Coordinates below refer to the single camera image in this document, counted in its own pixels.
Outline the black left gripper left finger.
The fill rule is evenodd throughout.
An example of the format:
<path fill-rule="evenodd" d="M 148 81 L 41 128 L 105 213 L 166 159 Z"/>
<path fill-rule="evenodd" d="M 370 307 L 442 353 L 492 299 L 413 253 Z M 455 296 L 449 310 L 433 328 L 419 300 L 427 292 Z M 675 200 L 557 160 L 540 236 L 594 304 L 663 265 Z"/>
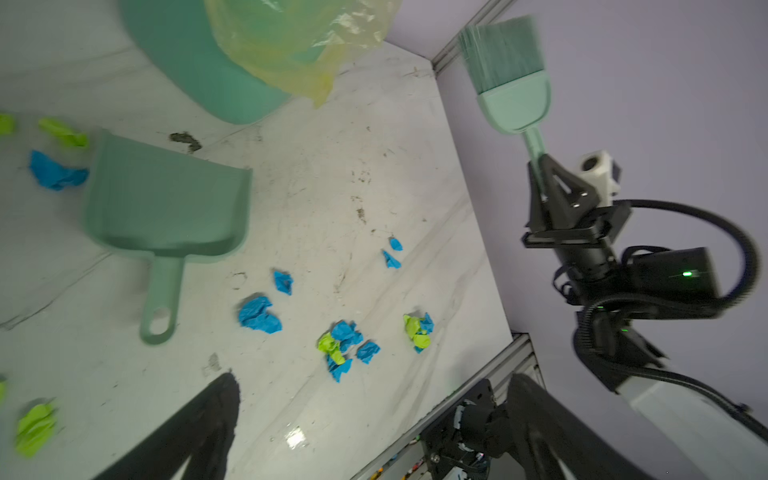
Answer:
<path fill-rule="evenodd" d="M 99 479 L 223 479 L 239 416 L 240 387 L 224 373 Z"/>

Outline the green plastic dustpan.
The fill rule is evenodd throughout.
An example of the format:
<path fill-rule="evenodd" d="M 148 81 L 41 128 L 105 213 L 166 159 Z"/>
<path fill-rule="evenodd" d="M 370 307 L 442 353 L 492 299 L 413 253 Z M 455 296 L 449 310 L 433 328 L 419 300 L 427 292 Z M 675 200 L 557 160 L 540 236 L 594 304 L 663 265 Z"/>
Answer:
<path fill-rule="evenodd" d="M 247 169 L 99 133 L 83 228 L 108 250 L 148 261 L 144 343 L 173 336 L 187 262 L 215 262 L 245 243 L 251 186 Z"/>

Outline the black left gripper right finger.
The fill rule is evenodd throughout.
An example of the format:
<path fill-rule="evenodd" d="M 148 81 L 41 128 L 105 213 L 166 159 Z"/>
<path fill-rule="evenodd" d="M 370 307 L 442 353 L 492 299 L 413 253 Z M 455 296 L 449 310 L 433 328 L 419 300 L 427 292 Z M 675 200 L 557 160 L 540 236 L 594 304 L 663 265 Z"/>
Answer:
<path fill-rule="evenodd" d="M 508 417 L 516 458 L 528 479 L 648 479 L 524 374 L 508 384 Z"/>

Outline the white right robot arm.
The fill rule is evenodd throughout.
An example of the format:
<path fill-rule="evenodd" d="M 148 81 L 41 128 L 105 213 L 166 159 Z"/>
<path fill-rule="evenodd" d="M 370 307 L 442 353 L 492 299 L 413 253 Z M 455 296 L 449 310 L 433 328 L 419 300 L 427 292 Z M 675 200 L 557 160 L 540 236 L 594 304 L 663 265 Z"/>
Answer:
<path fill-rule="evenodd" d="M 641 321 L 714 320 L 755 287 L 760 257 L 749 236 L 706 210 L 660 200 L 619 200 L 546 154 L 528 165 L 530 216 L 523 244 L 559 259 L 553 285 L 576 307 L 578 359 L 656 427 L 708 479 L 763 479 L 767 429 L 740 404 L 694 378 L 637 328 Z M 709 251 L 615 241 L 639 209 L 688 216 L 738 246 L 743 269 L 721 293 Z"/>

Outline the green hand brush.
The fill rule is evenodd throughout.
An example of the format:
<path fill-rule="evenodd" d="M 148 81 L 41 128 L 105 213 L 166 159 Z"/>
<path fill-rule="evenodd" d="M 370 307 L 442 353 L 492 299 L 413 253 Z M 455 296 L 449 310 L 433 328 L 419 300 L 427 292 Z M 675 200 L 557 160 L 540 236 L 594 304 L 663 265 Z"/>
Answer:
<path fill-rule="evenodd" d="M 535 185 L 541 188 L 540 158 L 546 148 L 540 124 L 552 91 L 535 19 L 526 15 L 467 26 L 458 45 L 487 122 L 502 134 L 523 138 Z"/>

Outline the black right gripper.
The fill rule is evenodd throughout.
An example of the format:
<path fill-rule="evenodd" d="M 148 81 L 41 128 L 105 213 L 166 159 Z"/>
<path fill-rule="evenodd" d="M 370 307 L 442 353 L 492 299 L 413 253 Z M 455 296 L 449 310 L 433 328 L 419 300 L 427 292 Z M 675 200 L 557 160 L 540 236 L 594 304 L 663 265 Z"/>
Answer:
<path fill-rule="evenodd" d="M 524 247 L 553 250 L 577 282 L 614 274 L 619 266 L 613 244 L 631 215 L 629 203 L 598 207 L 596 188 L 548 154 L 527 167 L 531 197 Z"/>

